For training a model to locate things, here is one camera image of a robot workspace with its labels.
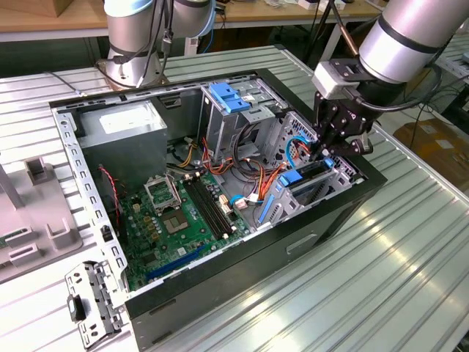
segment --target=metal workbench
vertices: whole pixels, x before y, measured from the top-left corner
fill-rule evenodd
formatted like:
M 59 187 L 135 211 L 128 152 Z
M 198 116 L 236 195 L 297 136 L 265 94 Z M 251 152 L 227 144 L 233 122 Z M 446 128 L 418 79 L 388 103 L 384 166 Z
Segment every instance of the metal workbench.
M 310 106 L 311 71 L 274 47 L 171 59 L 171 81 L 268 67 Z M 60 75 L 92 94 L 94 69 Z M 46 102 L 75 93 L 47 75 L 0 79 L 0 162 L 54 165 L 81 252 L 0 285 L 2 351 L 82 351 L 63 276 L 100 258 Z M 451 351 L 469 329 L 469 200 L 377 128 L 366 158 L 387 178 L 335 237 L 182 331 L 157 351 Z M 98 348 L 137 351 L 131 332 Z
M 469 52 L 469 33 L 457 34 L 451 39 L 437 64 L 457 78 L 469 76 L 469 64 L 462 61 L 462 55 Z

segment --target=wooden table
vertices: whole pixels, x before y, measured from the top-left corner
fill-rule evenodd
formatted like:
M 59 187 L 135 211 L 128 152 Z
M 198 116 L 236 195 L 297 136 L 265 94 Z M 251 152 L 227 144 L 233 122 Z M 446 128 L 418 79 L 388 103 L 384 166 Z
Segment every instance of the wooden table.
M 254 2 L 234 1 L 226 6 L 226 28 L 291 26 L 311 24 L 315 10 L 305 10 L 296 4 L 274 8 L 264 0 Z M 367 21 L 379 12 L 364 0 L 355 0 L 340 11 L 344 22 Z M 328 23 L 335 23 L 330 15 Z M 223 26 L 217 15 L 215 28 Z M 0 9 L 0 42 L 44 40 L 74 37 L 102 37 L 108 35 L 106 14 L 101 0 L 75 0 L 58 18 L 33 15 L 26 12 Z M 335 28 L 325 53 L 330 55 L 336 47 L 340 31 Z M 194 47 L 186 46 L 187 54 L 194 54 Z

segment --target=robotic arm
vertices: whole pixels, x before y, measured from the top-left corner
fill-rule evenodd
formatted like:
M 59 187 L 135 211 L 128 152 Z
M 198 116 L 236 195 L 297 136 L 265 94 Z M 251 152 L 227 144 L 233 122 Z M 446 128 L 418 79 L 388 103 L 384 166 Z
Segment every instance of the robotic arm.
M 318 92 L 311 119 L 320 143 L 334 155 L 372 153 L 366 133 L 383 112 L 417 105 L 388 106 L 469 17 L 468 0 L 391 0 L 354 59 L 320 62 L 313 83 Z M 441 71 L 433 92 L 439 87 Z M 358 136 L 350 143 L 345 139 Z
M 106 0 L 111 50 L 106 74 L 123 87 L 158 80 L 173 37 L 198 37 L 215 21 L 215 0 Z M 163 67 L 156 53 L 162 40 Z
M 215 20 L 215 0 L 106 0 L 104 8 L 111 43 L 106 74 L 123 87 L 157 81 L 173 36 L 204 35 Z M 324 18 L 331 8 L 340 20 L 333 1 Z M 359 50 L 351 45 L 355 58 L 320 62 L 314 71 L 318 91 L 310 118 L 320 143 L 312 146 L 311 159 L 326 148 L 333 155 L 372 153 L 366 134 L 373 122 L 383 112 L 419 103 L 389 106 L 468 17 L 468 0 L 391 0 Z M 350 43 L 344 27 L 343 34 Z M 162 65 L 156 54 L 158 38 Z M 439 70 L 433 91 L 440 75 Z M 357 138 L 346 142 L 351 136 Z

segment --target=ram slot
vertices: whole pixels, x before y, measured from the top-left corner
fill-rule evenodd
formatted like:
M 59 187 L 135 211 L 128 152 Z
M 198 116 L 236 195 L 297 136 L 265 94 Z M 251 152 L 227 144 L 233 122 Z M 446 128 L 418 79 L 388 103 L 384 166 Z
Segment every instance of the ram slot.
M 212 196 L 208 190 L 204 187 L 202 183 L 196 183 L 196 190 L 199 192 L 199 195 L 207 200 L 207 205 L 212 209 L 213 214 L 217 218 L 217 221 L 222 225 L 224 233 L 230 234 L 233 232 L 231 226 L 229 226 L 228 221 L 225 218 L 225 215 L 221 212 L 221 209 L 218 207 L 218 204 L 212 199 Z
M 189 197 L 192 199 L 195 206 L 197 207 L 197 210 L 202 215 L 202 218 L 205 220 L 205 222 L 207 222 L 207 225 L 212 230 L 212 233 L 215 236 L 215 238 L 217 240 L 220 240 L 223 238 L 223 235 L 225 233 L 232 232 L 231 227 L 229 227 L 229 224 L 227 224 L 226 219 L 223 219 L 225 224 L 228 225 L 228 228 L 230 230 L 228 232 L 226 230 L 225 224 L 222 221 L 219 221 L 219 218 L 216 216 L 217 211 L 219 213 L 221 211 L 214 204 L 212 197 L 208 194 L 208 192 L 206 192 L 206 194 L 204 194 L 203 192 L 200 192 L 200 190 L 198 190 L 196 187 L 197 184 L 198 184 L 198 181 L 185 183 L 184 184 L 185 190 L 188 192 Z

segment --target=green circuit board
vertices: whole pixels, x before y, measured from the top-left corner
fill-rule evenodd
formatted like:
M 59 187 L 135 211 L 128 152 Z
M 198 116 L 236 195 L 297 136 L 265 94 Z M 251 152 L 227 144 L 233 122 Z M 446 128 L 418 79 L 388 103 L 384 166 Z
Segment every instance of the green circuit board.
M 215 192 L 214 198 L 223 194 L 212 175 L 202 175 L 200 182 L 210 188 L 210 193 Z M 121 246 L 128 261 L 125 272 L 131 290 L 145 286 L 148 283 L 147 274 L 155 269 L 174 263 L 191 253 L 194 254 L 194 260 L 199 259 L 249 234 L 244 221 L 232 213 L 226 216 L 226 220 L 236 227 L 236 230 L 228 238 L 217 240 L 189 197 L 182 181 L 176 181 L 174 184 L 181 199 L 179 209 L 168 208 L 157 214 L 143 186 L 142 191 L 120 201 L 127 229 L 127 241 L 121 241 Z M 156 188 L 155 193 L 151 190 L 154 200 L 167 200 L 168 193 L 167 189 L 161 187 Z

